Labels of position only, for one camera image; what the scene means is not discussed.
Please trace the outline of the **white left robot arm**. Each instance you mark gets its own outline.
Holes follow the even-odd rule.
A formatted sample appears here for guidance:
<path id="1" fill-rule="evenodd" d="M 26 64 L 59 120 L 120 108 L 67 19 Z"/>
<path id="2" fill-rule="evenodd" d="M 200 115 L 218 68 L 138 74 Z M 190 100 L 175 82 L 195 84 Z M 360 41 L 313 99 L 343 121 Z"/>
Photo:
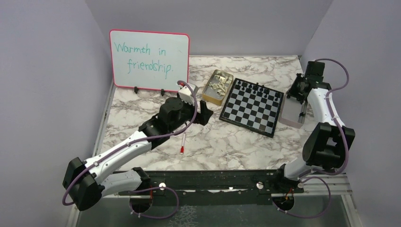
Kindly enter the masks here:
<path id="1" fill-rule="evenodd" d="M 148 190 L 149 177 L 140 168 L 115 173 L 128 161 L 183 133 L 191 124 L 205 126 L 213 111 L 206 102 L 188 104 L 178 97 L 168 98 L 159 113 L 145 121 L 137 131 L 110 150 L 82 161 L 72 159 L 67 166 L 62 185 L 66 192 L 63 205 L 76 205 L 84 211 L 93 207 L 104 196 L 134 190 L 143 194 Z"/>

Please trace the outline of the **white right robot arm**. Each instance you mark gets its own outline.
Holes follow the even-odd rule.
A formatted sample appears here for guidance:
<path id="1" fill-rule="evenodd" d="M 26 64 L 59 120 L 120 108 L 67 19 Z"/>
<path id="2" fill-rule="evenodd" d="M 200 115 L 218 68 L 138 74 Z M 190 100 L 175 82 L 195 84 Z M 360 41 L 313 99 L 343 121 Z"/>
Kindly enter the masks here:
<path id="1" fill-rule="evenodd" d="M 285 93 L 286 101 L 294 98 L 303 106 L 310 105 L 318 123 L 306 140 L 302 155 L 276 171 L 273 187 L 278 192 L 285 192 L 291 186 L 297 187 L 312 173 L 335 176 L 343 173 L 347 167 L 349 149 L 356 134 L 340 119 L 332 94 L 347 86 L 349 72 L 342 63 L 331 59 L 346 74 L 346 83 L 332 88 L 323 81 L 325 61 L 326 58 L 309 61 L 304 73 L 296 75 Z"/>

